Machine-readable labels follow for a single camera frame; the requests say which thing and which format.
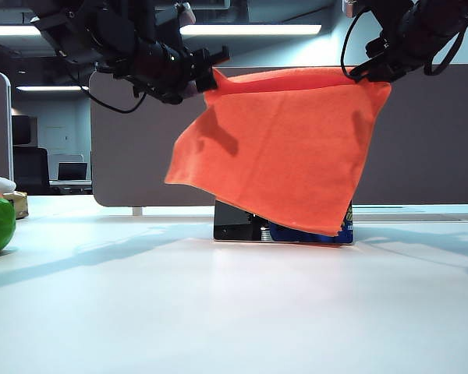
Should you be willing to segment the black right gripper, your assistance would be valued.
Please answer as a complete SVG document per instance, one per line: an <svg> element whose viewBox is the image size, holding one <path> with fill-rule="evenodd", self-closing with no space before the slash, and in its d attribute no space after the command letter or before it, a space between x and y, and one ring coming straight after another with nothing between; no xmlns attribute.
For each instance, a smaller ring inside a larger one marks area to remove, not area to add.
<svg viewBox="0 0 468 374"><path fill-rule="evenodd" d="M404 38L388 42L378 37L366 46L369 65L341 65L343 75L353 81L366 79L371 82L394 82L408 72L423 66L428 60L429 39L419 35L405 35Z"/></svg>

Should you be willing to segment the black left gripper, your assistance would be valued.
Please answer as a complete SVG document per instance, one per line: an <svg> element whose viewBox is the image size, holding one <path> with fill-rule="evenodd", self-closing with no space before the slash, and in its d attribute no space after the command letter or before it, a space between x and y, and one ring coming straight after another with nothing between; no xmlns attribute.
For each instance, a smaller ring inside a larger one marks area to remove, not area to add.
<svg viewBox="0 0 468 374"><path fill-rule="evenodd" d="M112 76L131 83L135 95L145 93L164 104L181 104L188 97L216 90L213 67L229 58L226 46L212 54L206 48L190 51L139 41L132 55L117 60Z"/></svg>

